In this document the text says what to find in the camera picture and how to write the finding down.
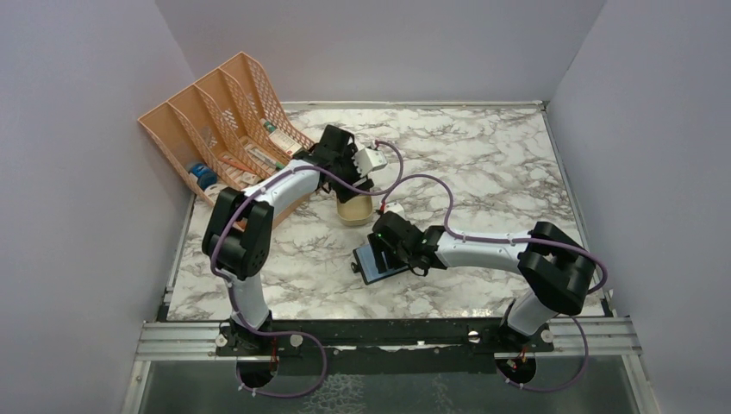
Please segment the black leather card holder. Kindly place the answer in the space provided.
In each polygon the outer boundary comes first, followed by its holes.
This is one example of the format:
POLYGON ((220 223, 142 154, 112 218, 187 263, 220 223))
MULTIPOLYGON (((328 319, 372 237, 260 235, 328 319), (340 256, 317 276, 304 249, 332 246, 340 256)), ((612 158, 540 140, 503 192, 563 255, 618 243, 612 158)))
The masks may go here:
POLYGON ((374 253, 370 244, 353 250, 350 268, 353 274, 361 277, 365 285, 377 283, 409 270, 406 265, 390 264, 386 259, 386 254, 384 252, 374 253))

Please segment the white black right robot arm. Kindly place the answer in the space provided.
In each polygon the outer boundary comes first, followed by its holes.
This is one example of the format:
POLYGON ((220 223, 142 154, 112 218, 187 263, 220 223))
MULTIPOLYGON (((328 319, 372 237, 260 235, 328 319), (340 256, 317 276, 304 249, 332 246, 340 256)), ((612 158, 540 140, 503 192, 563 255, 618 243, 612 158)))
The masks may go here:
POLYGON ((571 237, 549 222, 502 236, 459 233, 445 225, 420 230, 393 211, 383 213, 367 236, 375 271, 409 271, 425 276, 432 269, 496 269, 522 276, 529 292, 515 299, 497 328, 499 343, 510 351, 528 344, 557 315, 576 316, 584 308, 597 264, 571 237))

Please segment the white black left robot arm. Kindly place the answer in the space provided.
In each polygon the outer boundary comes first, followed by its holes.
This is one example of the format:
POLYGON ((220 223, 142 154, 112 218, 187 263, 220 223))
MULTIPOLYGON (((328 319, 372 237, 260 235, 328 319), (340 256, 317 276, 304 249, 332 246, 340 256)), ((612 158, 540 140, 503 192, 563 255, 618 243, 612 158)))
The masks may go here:
POLYGON ((328 125, 312 148, 297 152, 270 178, 243 191, 227 187, 219 193, 202 250, 211 272, 227 285, 232 320, 241 326, 237 339, 248 353, 260 354, 271 342, 260 271, 270 253, 276 218, 319 190, 333 192, 342 204, 367 195, 373 182, 359 171, 357 151, 352 133, 328 125))

